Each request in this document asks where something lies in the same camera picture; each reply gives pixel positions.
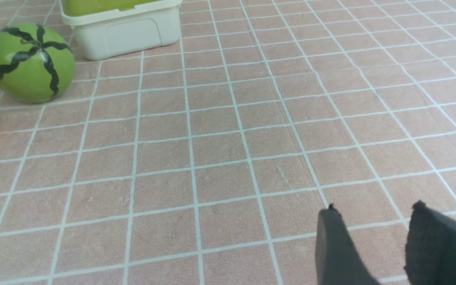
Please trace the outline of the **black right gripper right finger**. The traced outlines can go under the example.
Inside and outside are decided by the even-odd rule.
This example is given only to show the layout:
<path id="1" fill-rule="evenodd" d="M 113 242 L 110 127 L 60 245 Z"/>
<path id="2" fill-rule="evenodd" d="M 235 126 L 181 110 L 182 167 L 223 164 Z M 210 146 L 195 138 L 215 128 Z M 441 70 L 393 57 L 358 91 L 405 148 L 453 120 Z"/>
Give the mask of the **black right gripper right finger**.
<path id="1" fill-rule="evenodd" d="M 404 270 L 412 285 L 456 285 L 456 220 L 416 202 Z"/>

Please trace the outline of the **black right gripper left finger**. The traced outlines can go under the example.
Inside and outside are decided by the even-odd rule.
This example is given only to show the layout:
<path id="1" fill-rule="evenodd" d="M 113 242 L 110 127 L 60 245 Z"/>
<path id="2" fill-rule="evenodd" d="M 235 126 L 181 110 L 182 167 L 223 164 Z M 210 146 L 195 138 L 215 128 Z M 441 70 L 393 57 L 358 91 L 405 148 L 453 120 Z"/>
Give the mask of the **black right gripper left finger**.
<path id="1" fill-rule="evenodd" d="M 319 285 L 378 285 L 350 237 L 342 215 L 329 204 L 318 213 L 315 273 Z"/>

